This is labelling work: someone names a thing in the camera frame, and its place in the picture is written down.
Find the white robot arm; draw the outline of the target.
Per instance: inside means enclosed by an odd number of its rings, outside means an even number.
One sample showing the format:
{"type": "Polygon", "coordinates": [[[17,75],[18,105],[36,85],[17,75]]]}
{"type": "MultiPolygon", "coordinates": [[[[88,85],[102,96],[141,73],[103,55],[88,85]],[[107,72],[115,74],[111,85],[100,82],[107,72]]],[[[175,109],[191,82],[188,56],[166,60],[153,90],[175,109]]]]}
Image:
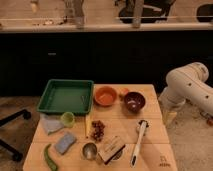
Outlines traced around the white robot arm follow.
{"type": "Polygon", "coordinates": [[[207,120],[213,121],[213,87],[205,83],[208,77],[208,68],[200,62],[193,62],[167,73],[167,86],[159,96],[165,125],[173,121],[177,111],[187,100],[197,105],[207,120]]]}

